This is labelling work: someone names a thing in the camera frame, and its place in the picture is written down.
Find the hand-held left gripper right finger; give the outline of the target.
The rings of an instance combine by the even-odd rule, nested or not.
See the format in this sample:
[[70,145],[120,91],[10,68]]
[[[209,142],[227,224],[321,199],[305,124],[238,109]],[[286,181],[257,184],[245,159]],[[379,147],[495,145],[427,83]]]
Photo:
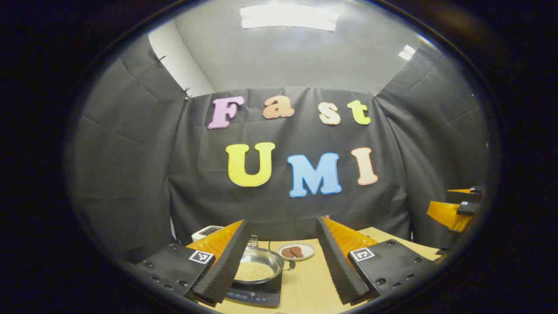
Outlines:
[[426,278],[435,265],[395,239],[375,241],[327,217],[317,218],[316,234],[342,304],[386,298]]

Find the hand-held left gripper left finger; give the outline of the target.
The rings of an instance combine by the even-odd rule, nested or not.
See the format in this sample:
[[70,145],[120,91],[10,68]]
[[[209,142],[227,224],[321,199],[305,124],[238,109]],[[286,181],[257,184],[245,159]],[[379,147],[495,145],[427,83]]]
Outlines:
[[202,304],[221,303],[250,236],[249,222],[241,219],[187,246],[169,244],[135,267],[181,297]]

